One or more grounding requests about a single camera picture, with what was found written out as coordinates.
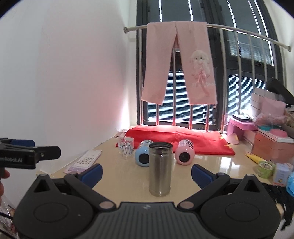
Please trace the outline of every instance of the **red cloth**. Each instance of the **red cloth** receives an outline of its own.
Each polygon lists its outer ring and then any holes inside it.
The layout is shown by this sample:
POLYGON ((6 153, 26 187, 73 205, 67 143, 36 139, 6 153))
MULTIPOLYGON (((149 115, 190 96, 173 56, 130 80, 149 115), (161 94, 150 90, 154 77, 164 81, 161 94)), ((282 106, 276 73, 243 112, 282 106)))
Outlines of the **red cloth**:
POLYGON ((143 140, 153 142, 169 142, 173 144, 173 151, 183 139, 189 139, 194 144, 196 154, 206 155, 235 155, 234 150, 217 131, 205 132, 189 130, 179 126, 137 126, 127 131, 126 136, 134 138, 134 147, 138 148, 143 140))

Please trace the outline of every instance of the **orange box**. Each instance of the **orange box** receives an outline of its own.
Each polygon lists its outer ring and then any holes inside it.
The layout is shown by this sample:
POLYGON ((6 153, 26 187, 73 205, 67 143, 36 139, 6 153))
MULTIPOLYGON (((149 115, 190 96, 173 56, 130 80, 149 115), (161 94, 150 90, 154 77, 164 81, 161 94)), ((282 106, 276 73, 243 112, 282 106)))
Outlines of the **orange box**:
POLYGON ((274 163, 290 162, 294 157, 293 143, 279 143, 257 131, 254 139, 252 153, 274 163))

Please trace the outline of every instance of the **green tape roll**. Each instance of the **green tape roll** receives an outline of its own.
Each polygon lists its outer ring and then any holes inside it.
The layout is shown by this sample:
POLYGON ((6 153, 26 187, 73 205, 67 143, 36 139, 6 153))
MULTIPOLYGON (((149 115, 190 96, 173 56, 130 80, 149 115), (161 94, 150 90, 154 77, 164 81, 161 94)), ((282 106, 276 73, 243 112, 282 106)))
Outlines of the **green tape roll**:
POLYGON ((256 174, 262 178, 269 178, 272 174, 273 167, 267 162, 260 162, 256 168, 256 174))

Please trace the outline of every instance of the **pink bottle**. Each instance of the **pink bottle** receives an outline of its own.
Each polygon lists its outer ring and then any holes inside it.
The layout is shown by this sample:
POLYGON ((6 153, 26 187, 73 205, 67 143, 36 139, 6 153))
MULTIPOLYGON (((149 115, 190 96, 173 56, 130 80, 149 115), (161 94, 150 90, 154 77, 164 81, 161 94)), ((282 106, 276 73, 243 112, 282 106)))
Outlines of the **pink bottle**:
POLYGON ((195 156, 193 142, 190 140, 181 140, 175 152, 175 157, 178 164, 189 165, 192 163, 195 156))

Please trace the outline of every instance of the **black cable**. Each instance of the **black cable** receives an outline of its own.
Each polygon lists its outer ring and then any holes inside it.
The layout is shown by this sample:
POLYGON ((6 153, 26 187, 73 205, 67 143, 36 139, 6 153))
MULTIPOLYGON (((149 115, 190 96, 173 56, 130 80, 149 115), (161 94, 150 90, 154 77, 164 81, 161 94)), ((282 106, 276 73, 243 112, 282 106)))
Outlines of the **black cable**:
POLYGON ((5 213, 2 213, 2 212, 0 212, 0 216, 2 216, 2 217, 5 217, 5 218, 8 218, 8 219, 10 219, 10 220, 12 220, 12 219, 13 219, 13 217, 12 217, 12 216, 10 216, 10 215, 7 215, 7 214, 5 214, 5 213))
POLYGON ((5 236, 11 238, 11 239, 16 239, 13 235, 7 233, 6 231, 3 231, 2 229, 0 229, 0 232, 2 232, 5 236))

